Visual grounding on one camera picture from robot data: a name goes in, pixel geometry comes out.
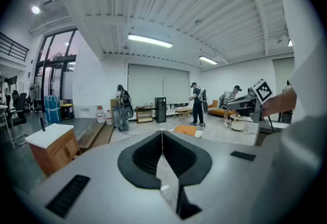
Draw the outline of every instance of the black railing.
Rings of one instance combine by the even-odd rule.
[[[25,61],[26,54],[29,51],[25,46],[10,39],[8,36],[0,33],[0,52],[19,60]]]

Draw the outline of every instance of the sofa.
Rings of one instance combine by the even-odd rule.
[[[224,116],[224,110],[218,108],[218,100],[213,100],[213,104],[208,105],[208,114]],[[228,111],[228,116],[235,114],[234,111]]]

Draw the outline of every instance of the backpack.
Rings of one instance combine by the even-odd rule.
[[[131,103],[131,97],[129,96],[129,94],[126,90],[123,90],[123,92],[121,92],[121,95],[119,98],[120,98],[120,103],[123,105]]]
[[[219,97],[219,100],[221,101],[221,103],[224,103],[224,99],[225,99],[225,96],[226,94],[228,93],[229,91],[225,91],[220,97]]]
[[[197,87],[197,88],[201,90],[199,95],[197,95],[199,100],[201,102],[206,102],[206,90],[204,88],[202,89],[201,87]]]

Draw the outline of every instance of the black cap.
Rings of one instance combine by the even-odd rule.
[[[234,88],[238,89],[239,91],[242,91],[242,89],[238,85],[235,85]]]

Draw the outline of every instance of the white bucket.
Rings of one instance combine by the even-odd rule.
[[[104,121],[105,121],[105,117],[104,117],[104,112],[103,112],[102,105],[98,105],[97,122],[104,122]]]
[[[111,125],[112,124],[112,115],[111,115],[110,110],[106,111],[105,117],[106,117],[106,124]]]

